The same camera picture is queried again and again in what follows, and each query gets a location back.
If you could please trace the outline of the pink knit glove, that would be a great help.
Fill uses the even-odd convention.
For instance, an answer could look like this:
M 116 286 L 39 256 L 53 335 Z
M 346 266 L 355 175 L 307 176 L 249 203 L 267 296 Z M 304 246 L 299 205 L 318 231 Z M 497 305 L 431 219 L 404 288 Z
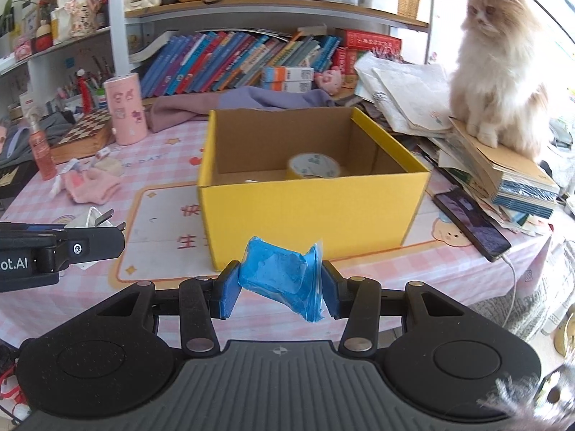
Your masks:
M 119 190 L 121 181 L 96 168 L 81 170 L 66 183 L 66 192 L 74 203 L 103 205 Z

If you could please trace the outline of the blue plastic bag wad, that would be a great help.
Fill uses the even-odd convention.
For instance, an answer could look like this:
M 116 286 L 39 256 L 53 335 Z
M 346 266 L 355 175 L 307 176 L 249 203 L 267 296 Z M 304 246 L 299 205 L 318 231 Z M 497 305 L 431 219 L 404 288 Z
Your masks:
M 245 290 L 282 303 L 307 322 L 319 322 L 323 319 L 322 259 L 320 241 L 301 254 L 253 237 L 245 248 L 239 283 Z

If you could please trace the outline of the beige eraser block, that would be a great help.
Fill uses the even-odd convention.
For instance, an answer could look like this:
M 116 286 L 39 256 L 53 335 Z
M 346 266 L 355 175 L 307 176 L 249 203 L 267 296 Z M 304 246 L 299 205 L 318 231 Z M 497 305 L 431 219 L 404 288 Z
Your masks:
M 100 159 L 93 167 L 116 177 L 120 177 L 124 174 L 123 163 L 119 161 L 119 159 L 111 157 Z

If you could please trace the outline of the small red white box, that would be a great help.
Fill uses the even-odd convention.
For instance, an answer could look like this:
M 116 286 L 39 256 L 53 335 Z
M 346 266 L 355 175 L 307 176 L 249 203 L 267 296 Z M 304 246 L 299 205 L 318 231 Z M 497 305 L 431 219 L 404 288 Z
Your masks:
M 108 157 L 111 153 L 111 149 L 109 147 L 104 147 L 102 149 L 100 149 L 94 156 L 93 158 L 98 162 L 101 161 L 102 159 Z

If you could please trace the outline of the yellow tape roll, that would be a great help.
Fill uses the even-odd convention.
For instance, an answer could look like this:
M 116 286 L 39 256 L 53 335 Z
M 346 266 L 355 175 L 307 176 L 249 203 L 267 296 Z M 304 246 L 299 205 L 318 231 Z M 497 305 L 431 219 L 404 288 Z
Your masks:
M 299 154 L 290 158 L 287 164 L 287 179 L 337 178 L 341 173 L 339 163 L 324 154 Z

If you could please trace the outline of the white spray tube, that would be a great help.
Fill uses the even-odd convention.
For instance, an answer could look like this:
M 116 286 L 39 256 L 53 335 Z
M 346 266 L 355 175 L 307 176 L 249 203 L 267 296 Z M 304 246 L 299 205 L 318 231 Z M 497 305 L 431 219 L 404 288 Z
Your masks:
M 69 162 L 63 166 L 60 173 L 54 178 L 52 183 L 52 188 L 49 192 L 49 197 L 51 199 L 55 198 L 60 192 L 66 189 L 66 183 L 71 181 L 74 177 L 78 175 L 81 169 L 81 162 L 79 159 L 71 159 Z

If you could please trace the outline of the pink spray bottle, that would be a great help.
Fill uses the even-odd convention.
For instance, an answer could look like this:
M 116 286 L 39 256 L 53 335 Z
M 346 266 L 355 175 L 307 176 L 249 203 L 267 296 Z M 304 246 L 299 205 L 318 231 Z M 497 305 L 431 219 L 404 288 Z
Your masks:
M 52 158 L 51 148 L 44 129 L 40 125 L 37 114 L 28 117 L 29 145 L 38 171 L 43 181 L 49 181 L 56 177 L 56 164 Z

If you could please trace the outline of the wooden chess box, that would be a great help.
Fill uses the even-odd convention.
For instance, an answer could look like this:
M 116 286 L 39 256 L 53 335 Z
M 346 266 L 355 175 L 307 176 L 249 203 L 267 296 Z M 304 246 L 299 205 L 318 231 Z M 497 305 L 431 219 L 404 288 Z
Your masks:
M 52 158 L 56 164 L 89 158 L 113 141 L 111 116 L 107 109 L 100 109 L 79 119 L 59 143 L 51 147 Z

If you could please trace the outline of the grey clothing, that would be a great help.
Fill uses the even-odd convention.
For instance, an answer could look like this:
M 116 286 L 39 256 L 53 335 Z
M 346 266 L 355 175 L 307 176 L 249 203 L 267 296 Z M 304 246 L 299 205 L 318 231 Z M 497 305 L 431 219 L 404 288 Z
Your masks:
M 31 129 L 27 122 L 20 126 L 11 126 L 1 151 L 0 166 L 5 168 L 18 166 L 23 162 L 31 162 L 33 159 L 32 145 L 37 143 L 38 133 L 44 133 L 48 144 L 53 146 L 63 139 L 63 136 L 72 129 L 73 125 L 73 115 L 65 111 L 55 112 L 42 118 L 38 122 L 36 131 Z

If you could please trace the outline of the yellow cardboard box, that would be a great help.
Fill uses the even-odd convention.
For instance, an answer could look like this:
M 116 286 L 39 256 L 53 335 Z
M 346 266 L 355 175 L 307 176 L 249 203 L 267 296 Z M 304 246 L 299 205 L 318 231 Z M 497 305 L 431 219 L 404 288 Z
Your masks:
M 337 178 L 287 179 L 293 156 L 324 154 Z M 211 262 L 253 237 L 328 260 L 401 246 L 429 182 L 426 166 L 357 108 L 213 110 L 197 182 Z

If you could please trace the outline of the red tassel ornament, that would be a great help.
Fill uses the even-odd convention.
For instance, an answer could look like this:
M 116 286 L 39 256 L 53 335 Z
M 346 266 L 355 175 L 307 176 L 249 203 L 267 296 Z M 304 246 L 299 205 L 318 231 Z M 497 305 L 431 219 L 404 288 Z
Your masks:
M 93 111 L 93 98 L 86 79 L 86 71 L 80 68 L 76 72 L 77 86 L 82 98 L 82 108 L 85 115 Z

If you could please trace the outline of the pile of papers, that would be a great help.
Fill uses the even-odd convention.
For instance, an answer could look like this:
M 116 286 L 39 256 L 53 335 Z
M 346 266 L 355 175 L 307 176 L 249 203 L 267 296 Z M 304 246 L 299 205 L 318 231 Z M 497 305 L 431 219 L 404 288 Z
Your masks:
M 354 69 L 357 95 L 371 102 L 395 133 L 444 137 L 451 131 L 449 86 L 439 66 L 398 63 L 367 52 Z

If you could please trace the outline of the pink pig plush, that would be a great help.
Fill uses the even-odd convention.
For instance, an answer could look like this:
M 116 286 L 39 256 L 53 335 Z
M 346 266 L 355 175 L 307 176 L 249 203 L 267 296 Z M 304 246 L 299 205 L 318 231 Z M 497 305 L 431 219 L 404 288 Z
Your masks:
M 314 83 L 318 89 L 321 89 L 330 96 L 335 96 L 341 91 L 343 85 L 341 70 L 338 66 L 335 66 L 322 73 L 316 72 L 314 75 Z

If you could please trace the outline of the row of books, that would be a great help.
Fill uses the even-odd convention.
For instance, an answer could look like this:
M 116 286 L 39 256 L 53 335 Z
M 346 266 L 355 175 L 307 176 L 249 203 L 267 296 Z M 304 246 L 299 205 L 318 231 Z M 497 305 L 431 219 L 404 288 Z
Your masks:
M 290 39 L 254 29 L 204 30 L 189 35 L 167 31 L 132 55 L 132 62 L 146 68 L 141 75 L 145 98 L 224 92 L 260 87 L 262 71 L 269 66 L 312 67 L 315 73 L 322 73 L 331 68 L 339 44 L 337 36 L 304 31 Z

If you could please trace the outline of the cream fluffy cat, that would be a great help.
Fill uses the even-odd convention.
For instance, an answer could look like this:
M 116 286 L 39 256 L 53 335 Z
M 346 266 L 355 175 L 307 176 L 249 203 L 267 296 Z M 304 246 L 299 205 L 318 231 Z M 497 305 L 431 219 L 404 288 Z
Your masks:
M 539 23 L 525 0 L 467 0 L 450 82 L 452 116 L 490 148 L 536 159 L 550 112 Z

